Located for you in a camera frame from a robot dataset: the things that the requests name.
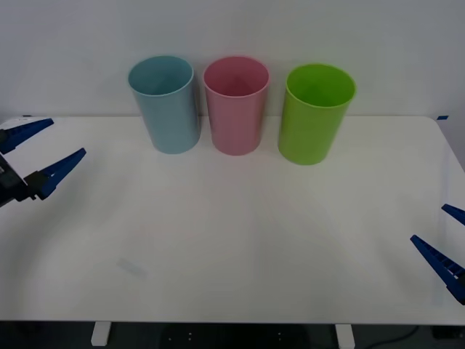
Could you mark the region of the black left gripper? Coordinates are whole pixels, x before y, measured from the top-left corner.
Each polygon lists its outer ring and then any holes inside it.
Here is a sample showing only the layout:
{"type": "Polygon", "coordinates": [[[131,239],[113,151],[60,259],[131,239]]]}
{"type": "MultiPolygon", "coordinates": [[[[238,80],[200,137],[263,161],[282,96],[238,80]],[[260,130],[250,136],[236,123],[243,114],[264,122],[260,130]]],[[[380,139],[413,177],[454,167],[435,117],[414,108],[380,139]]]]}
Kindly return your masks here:
{"type": "MultiPolygon", "coordinates": [[[[52,119],[43,119],[10,129],[1,129],[1,154],[7,154],[13,151],[17,146],[40,131],[50,127],[53,123],[52,119]]],[[[85,149],[80,148],[58,162],[40,171],[29,174],[24,180],[10,166],[3,155],[1,155],[1,206],[5,206],[13,200],[21,202],[27,198],[45,200],[54,192],[57,185],[76,167],[85,155],[85,149]]]]}

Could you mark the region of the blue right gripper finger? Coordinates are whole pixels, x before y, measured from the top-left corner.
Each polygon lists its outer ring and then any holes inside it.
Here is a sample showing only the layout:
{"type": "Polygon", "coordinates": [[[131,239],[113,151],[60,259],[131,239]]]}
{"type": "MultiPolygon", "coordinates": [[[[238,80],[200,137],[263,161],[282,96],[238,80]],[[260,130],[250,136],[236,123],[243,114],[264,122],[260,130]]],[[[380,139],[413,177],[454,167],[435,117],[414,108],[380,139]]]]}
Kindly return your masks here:
{"type": "Polygon", "coordinates": [[[417,235],[410,240],[423,258],[428,262],[435,273],[445,284],[446,289],[460,303],[464,304],[464,268],[452,259],[429,245],[417,235]]]}
{"type": "Polygon", "coordinates": [[[457,207],[451,206],[450,204],[444,204],[441,210],[448,213],[451,217],[459,221],[462,225],[465,225],[465,211],[457,207]]]}

